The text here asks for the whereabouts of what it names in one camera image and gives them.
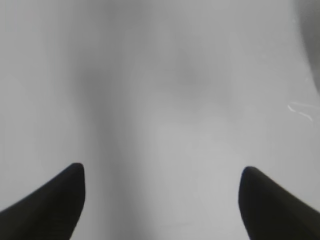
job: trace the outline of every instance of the white surface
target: white surface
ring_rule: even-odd
[[[0,3],[1,209],[82,162],[73,240],[248,239],[247,165],[320,210],[294,1]]]

